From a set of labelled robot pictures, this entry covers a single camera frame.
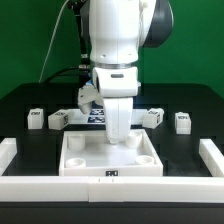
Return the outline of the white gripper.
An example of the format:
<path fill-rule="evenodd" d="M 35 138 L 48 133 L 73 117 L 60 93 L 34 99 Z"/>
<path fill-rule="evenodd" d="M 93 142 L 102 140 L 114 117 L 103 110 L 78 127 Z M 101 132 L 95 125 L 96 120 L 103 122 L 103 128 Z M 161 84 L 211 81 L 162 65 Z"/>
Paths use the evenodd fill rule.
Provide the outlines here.
<path fill-rule="evenodd" d="M 129 136 L 133 97 L 138 94 L 138 69 L 104 69 L 94 67 L 93 84 L 85 84 L 78 92 L 78 106 L 83 114 L 92 111 L 92 102 L 103 106 L 106 134 L 111 144 Z"/>

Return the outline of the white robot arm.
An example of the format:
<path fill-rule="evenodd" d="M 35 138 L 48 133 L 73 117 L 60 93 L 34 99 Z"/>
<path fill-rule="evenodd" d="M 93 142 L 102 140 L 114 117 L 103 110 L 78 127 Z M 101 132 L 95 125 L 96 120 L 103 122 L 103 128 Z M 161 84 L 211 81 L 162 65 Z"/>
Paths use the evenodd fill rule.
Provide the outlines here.
<path fill-rule="evenodd" d="M 87 0 L 80 13 L 91 44 L 91 82 L 79 89 L 78 105 L 85 114 L 93 103 L 103 106 L 107 138 L 115 144 L 130 133 L 138 50 L 168 39 L 172 8 L 169 0 Z"/>

